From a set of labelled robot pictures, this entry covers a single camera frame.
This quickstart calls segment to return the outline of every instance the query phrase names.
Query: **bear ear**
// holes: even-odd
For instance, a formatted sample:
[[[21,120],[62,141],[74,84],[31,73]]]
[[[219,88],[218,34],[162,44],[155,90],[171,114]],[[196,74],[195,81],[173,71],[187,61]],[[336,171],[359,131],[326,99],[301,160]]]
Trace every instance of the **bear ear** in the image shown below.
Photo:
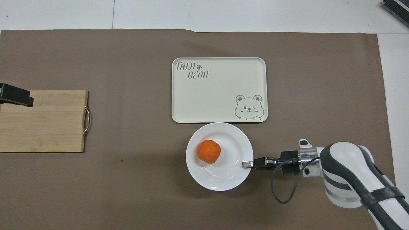
[[[256,99],[257,101],[261,102],[261,96],[260,95],[255,95],[253,98]]]
[[[237,97],[236,97],[236,102],[238,103],[239,101],[241,101],[241,100],[243,100],[244,99],[244,96],[243,95],[238,95]]]

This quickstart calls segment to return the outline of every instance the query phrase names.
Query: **metal handle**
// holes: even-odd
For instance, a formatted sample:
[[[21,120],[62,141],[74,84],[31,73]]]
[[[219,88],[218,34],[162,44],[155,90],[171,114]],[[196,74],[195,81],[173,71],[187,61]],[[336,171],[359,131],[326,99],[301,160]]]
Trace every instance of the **metal handle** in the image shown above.
[[[92,118],[91,112],[89,111],[87,105],[85,105],[85,112],[88,113],[88,125],[85,128],[84,132],[82,133],[83,136],[86,136],[87,132],[91,129],[91,118]]]

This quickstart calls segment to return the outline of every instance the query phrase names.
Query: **white plate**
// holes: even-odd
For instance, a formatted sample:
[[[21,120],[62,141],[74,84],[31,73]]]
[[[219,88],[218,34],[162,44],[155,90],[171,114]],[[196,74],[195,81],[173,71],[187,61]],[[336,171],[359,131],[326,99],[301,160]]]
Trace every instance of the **white plate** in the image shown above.
[[[204,140],[220,145],[217,161],[207,164],[197,156],[197,147]],[[192,177],[201,186],[225,191],[237,187],[249,175],[250,169],[242,167],[243,161],[253,160],[253,148],[247,136],[228,123],[210,123],[198,129],[190,138],[186,149],[186,164]]]
[[[263,122],[267,79],[261,58],[177,58],[172,118],[179,123]]]

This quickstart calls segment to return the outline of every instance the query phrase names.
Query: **orange fruit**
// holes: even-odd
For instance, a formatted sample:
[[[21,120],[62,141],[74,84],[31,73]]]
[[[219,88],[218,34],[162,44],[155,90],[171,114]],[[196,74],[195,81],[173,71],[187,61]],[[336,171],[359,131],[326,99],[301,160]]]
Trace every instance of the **orange fruit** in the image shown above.
[[[212,140],[204,140],[198,147],[198,158],[202,161],[213,164],[220,156],[220,145]]]

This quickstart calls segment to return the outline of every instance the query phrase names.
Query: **round plate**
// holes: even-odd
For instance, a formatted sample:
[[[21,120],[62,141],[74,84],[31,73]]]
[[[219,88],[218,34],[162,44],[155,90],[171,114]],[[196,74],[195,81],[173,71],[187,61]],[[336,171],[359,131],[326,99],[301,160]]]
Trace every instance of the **round plate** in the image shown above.
[[[207,164],[197,156],[197,148],[204,140],[220,145],[217,161]],[[253,160],[253,148],[247,136],[228,123],[210,123],[198,129],[190,138],[186,149],[186,164],[192,177],[203,187],[225,191],[237,187],[249,175],[250,169],[242,167],[243,161]]]

